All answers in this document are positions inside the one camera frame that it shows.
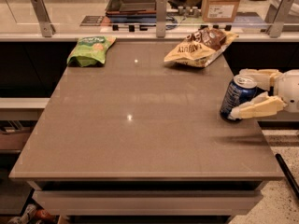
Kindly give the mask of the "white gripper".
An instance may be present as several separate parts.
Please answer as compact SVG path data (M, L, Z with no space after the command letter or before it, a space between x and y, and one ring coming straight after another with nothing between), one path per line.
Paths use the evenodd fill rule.
M285 73L277 69L242 69L239 72L241 84L246 88L260 88L265 92L251 101L234 107L232 119L251 119L276 115L285 108L287 112L299 113L299 70ZM268 92L274 89L275 96Z

